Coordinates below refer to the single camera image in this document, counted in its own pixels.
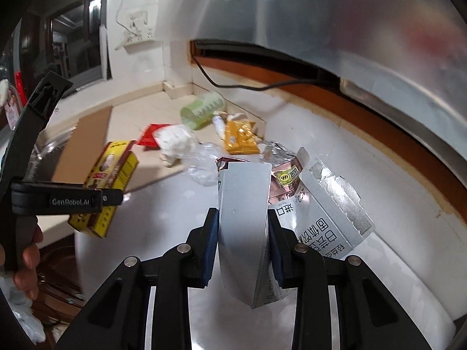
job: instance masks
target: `yellow and brown box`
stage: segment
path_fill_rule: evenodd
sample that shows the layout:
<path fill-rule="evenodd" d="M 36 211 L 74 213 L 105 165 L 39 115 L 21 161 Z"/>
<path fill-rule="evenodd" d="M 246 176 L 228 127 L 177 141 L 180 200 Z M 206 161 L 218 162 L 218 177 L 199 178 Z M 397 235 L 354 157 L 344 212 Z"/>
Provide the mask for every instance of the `yellow and brown box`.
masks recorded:
<path fill-rule="evenodd" d="M 131 152 L 135 141 L 109 142 L 89 173 L 84 187 L 125 190 L 138 159 Z M 76 230 L 104 238 L 116 206 L 103 206 L 102 212 L 71 215 L 68 223 Z"/>

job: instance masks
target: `red object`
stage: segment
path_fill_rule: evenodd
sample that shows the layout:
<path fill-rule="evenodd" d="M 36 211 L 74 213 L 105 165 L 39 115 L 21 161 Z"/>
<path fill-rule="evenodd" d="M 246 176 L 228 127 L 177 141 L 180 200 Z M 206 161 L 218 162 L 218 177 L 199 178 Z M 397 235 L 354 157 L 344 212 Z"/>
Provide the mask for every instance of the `red object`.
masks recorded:
<path fill-rule="evenodd" d="M 15 84 L 16 90 L 20 95 L 21 105 L 24 107 L 27 103 L 27 97 L 26 93 L 24 92 L 23 77 L 21 76 L 21 71 L 15 72 Z"/>
<path fill-rule="evenodd" d="M 136 143 L 137 145 L 140 146 L 146 146 L 146 147 L 151 147 L 153 149 L 159 149 L 159 145 L 156 142 L 156 140 L 153 137 L 153 133 L 163 127 L 166 126 L 171 126 L 171 124 L 151 124 L 149 125 L 146 130 L 144 131 L 144 134 L 142 137 L 139 139 L 139 141 Z"/>

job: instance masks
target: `finger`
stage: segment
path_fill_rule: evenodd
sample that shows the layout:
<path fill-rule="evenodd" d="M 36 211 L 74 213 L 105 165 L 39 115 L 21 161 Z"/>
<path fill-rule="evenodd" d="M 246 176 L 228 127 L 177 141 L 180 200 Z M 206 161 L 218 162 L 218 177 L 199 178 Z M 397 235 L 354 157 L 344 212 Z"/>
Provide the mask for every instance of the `finger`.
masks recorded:
<path fill-rule="evenodd" d="M 44 234 L 42 233 L 41 228 L 39 226 L 36 227 L 34 234 L 32 235 L 32 242 L 38 244 L 44 240 Z"/>
<path fill-rule="evenodd" d="M 36 244 L 31 244 L 24 249 L 23 263 L 27 268 L 29 268 L 29 270 L 36 268 L 39 265 L 40 260 L 41 255 Z"/>
<path fill-rule="evenodd" d="M 33 289 L 26 291 L 26 296 L 28 296 L 32 301 L 37 300 L 39 297 L 39 287 L 36 285 Z"/>
<path fill-rule="evenodd" d="M 36 270 L 23 268 L 15 273 L 15 284 L 20 291 L 26 292 L 37 286 Z"/>
<path fill-rule="evenodd" d="M 5 250 L 3 250 L 3 246 L 0 244 L 0 266 L 5 264 Z"/>

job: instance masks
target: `green plastic cup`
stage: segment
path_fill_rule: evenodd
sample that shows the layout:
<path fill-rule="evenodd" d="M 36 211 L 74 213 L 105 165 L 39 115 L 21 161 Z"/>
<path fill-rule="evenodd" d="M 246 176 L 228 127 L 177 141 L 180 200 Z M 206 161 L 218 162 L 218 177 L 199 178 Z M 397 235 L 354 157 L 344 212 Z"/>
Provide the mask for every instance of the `green plastic cup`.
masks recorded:
<path fill-rule="evenodd" d="M 195 101 L 181 108 L 182 123 L 192 130 L 201 129 L 211 123 L 215 111 L 223 111 L 226 102 L 218 92 L 211 92 L 197 97 Z"/>

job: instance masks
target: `red wrapper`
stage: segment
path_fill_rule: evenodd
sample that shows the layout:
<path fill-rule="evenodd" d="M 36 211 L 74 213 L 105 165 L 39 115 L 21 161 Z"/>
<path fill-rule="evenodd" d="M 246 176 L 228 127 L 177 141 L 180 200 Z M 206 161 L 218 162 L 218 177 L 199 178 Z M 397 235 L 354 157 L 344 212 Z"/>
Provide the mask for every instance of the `red wrapper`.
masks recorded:
<path fill-rule="evenodd" d="M 158 150 L 159 145 L 154 139 L 153 133 L 159 129 L 162 129 L 163 127 L 171 126 L 171 125 L 172 124 L 151 124 L 149 125 L 144 131 L 144 134 L 142 135 L 142 137 L 138 140 L 136 144 Z"/>

